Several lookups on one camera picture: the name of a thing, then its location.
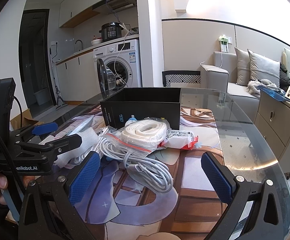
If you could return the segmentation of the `grey cushion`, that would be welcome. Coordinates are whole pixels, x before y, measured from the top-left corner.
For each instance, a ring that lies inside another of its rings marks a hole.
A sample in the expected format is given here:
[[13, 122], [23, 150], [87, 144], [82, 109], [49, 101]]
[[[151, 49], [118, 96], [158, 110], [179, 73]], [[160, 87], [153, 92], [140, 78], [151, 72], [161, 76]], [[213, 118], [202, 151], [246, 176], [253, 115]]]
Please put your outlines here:
[[280, 62], [274, 61], [248, 49], [250, 77], [252, 80], [267, 79], [280, 86]]

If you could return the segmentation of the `grey furry cloth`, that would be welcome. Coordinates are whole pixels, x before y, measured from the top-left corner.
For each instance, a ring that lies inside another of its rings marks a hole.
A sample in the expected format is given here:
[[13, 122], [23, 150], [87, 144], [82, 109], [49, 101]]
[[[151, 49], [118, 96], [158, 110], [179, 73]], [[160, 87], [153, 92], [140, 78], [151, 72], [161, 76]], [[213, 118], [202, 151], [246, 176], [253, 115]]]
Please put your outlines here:
[[250, 80], [248, 82], [247, 91], [256, 98], [261, 96], [260, 87], [277, 88], [276, 84], [268, 79]]

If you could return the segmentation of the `black patterned chair back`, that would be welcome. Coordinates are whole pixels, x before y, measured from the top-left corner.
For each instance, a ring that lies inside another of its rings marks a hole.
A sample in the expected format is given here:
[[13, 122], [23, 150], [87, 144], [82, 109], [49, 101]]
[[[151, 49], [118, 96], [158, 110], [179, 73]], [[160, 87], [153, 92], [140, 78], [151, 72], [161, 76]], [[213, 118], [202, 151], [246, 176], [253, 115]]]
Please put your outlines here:
[[197, 70], [166, 70], [162, 72], [164, 87], [200, 88], [201, 75]]

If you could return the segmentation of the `white blue plush toy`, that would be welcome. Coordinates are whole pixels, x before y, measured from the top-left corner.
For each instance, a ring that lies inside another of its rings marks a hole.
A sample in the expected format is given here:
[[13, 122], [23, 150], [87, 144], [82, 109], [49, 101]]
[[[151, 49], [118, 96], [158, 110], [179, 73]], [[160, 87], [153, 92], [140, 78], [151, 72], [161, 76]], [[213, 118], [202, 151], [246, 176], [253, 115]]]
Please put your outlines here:
[[131, 121], [137, 121], [137, 119], [134, 117], [134, 115], [132, 115], [129, 120], [131, 120]]

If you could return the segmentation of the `grey range hood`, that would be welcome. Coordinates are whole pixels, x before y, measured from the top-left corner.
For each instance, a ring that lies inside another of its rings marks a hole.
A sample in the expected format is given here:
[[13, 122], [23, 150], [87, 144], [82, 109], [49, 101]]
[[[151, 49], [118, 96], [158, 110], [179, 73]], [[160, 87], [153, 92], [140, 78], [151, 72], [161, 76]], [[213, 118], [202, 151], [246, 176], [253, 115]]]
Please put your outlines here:
[[137, 0], [101, 0], [92, 6], [92, 10], [100, 14], [110, 14], [130, 9], [137, 5]]

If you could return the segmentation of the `black jacket on sofa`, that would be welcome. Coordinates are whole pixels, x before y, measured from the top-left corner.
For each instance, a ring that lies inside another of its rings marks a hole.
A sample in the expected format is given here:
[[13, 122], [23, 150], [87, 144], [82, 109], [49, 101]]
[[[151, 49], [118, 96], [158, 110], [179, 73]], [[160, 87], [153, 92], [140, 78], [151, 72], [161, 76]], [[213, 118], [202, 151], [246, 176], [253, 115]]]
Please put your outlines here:
[[290, 87], [290, 77], [287, 75], [287, 68], [284, 64], [280, 63], [280, 89], [285, 92]]

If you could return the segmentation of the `white bowl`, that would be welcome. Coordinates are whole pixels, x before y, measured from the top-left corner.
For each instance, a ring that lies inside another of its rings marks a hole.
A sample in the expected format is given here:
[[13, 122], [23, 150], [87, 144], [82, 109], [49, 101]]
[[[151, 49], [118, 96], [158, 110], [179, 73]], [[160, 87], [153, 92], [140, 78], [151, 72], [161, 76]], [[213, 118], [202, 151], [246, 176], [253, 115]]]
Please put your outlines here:
[[92, 46], [95, 46], [97, 44], [101, 44], [102, 39], [101, 38], [96, 38], [94, 40], [91, 41]]

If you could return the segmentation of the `red white snack packet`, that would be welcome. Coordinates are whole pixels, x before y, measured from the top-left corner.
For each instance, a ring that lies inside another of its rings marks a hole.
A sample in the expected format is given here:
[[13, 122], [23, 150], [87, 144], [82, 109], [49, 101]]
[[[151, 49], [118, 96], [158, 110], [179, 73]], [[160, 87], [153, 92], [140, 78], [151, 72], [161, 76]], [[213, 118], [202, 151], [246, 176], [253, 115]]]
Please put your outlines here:
[[198, 139], [199, 137], [195, 136], [191, 131], [169, 129], [159, 147], [192, 150]]

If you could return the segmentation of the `blue tray on cabinet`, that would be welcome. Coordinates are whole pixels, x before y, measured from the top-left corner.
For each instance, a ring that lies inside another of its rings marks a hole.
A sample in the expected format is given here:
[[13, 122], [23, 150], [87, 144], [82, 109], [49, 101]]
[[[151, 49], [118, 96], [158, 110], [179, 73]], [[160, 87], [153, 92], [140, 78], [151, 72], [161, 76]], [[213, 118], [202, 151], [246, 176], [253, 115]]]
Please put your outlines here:
[[274, 88], [274, 87], [269, 87], [269, 86], [264, 86], [264, 85], [259, 85], [257, 88], [266, 94], [268, 94], [270, 97], [273, 99], [279, 101], [279, 102], [285, 102], [289, 101], [290, 98], [286, 97], [285, 94], [286, 92], [280, 88]]

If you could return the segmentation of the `white washing machine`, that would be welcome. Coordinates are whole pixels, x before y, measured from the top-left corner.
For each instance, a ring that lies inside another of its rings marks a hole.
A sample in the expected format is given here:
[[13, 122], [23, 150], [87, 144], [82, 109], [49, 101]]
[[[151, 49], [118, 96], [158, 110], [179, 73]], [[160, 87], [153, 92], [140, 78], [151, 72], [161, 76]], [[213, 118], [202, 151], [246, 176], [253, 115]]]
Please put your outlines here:
[[139, 40], [120, 41], [93, 51], [100, 91], [142, 87]]

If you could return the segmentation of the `black cardboard box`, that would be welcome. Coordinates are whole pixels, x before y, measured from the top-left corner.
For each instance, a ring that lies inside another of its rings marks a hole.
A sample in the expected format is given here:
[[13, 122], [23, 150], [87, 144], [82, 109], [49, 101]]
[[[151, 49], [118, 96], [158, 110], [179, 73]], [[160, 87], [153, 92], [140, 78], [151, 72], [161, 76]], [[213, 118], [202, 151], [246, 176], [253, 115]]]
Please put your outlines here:
[[180, 127], [180, 88], [124, 88], [100, 105], [106, 125], [113, 128], [122, 128], [132, 116], [136, 120], [163, 118], [170, 128]]

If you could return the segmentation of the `white foam piece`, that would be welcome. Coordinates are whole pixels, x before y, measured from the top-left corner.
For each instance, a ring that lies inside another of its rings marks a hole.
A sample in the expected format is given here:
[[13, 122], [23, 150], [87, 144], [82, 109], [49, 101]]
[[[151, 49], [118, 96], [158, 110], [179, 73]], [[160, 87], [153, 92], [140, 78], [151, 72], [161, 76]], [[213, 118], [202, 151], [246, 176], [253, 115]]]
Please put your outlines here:
[[65, 150], [56, 149], [57, 156], [53, 164], [59, 168], [72, 168], [81, 164], [93, 146], [99, 141], [99, 137], [92, 127], [84, 128], [81, 131], [62, 138], [71, 139], [72, 146], [69, 146]]

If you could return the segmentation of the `white wall power strip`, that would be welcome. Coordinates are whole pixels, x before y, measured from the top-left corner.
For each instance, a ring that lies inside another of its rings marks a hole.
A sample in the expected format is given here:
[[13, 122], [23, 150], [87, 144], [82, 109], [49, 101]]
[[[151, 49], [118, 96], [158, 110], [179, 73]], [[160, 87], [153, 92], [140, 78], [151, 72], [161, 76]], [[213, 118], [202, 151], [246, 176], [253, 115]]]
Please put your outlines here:
[[220, 35], [218, 37], [220, 43], [220, 49], [222, 53], [229, 53], [229, 45], [232, 44], [232, 37], [226, 35]]

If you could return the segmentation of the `beige drawer cabinet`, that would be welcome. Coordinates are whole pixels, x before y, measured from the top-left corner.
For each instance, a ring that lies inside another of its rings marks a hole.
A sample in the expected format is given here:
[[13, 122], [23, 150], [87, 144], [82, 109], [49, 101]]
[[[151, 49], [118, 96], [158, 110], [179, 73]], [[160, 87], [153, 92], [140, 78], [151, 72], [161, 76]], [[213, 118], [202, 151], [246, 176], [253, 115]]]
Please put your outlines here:
[[260, 131], [284, 173], [290, 173], [290, 102], [278, 101], [261, 92], [255, 117]]

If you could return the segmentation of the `beige cushion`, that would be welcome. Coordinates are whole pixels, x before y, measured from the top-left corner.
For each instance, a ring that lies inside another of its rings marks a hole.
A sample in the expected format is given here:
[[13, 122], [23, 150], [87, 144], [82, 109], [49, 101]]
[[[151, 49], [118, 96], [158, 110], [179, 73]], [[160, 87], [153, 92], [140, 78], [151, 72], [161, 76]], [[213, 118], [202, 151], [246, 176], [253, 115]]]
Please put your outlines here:
[[247, 86], [250, 80], [250, 58], [247, 51], [234, 48], [237, 57], [237, 84]]

